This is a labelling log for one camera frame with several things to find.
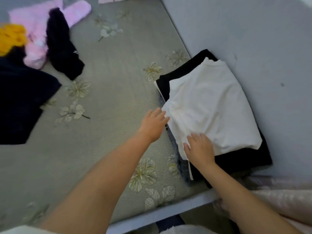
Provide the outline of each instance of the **dark blue pants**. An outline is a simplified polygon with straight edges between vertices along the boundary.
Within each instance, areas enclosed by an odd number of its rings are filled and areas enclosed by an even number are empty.
[[[163,231],[165,231],[171,227],[176,227],[176,226],[180,226],[180,225],[184,225],[184,224],[185,224],[185,222],[183,221],[183,219],[178,214],[171,216],[171,217],[167,217],[163,220],[156,222],[159,233],[161,233],[161,232],[163,232]]]

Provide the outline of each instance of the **orange-yellow cloth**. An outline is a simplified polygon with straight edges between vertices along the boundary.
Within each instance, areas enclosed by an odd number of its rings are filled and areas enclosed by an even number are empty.
[[[13,46],[27,43],[26,29],[22,25],[4,24],[0,27],[0,56],[5,56]]]

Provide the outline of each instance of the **gray wall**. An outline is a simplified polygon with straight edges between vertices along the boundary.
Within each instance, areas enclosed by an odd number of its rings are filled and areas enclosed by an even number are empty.
[[[227,62],[267,139],[274,166],[312,178],[312,9],[299,0],[162,0],[191,56]]]

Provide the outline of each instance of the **hand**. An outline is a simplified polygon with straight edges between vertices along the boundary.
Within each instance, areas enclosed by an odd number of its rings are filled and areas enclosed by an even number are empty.
[[[185,154],[189,161],[199,171],[206,165],[216,164],[213,144],[207,136],[202,133],[200,134],[200,136],[192,133],[191,136],[187,136],[187,138],[191,148],[188,146],[187,143],[184,143],[183,146]]]
[[[149,110],[142,120],[138,133],[144,134],[150,142],[155,142],[159,139],[164,126],[168,123],[170,117],[164,117],[166,111],[157,108],[155,111]]]

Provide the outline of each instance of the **person's right arm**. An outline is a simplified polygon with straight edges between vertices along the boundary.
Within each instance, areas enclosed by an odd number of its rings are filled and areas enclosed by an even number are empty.
[[[204,134],[192,133],[188,141],[187,158],[217,191],[244,234],[301,233],[216,165],[212,143]]]

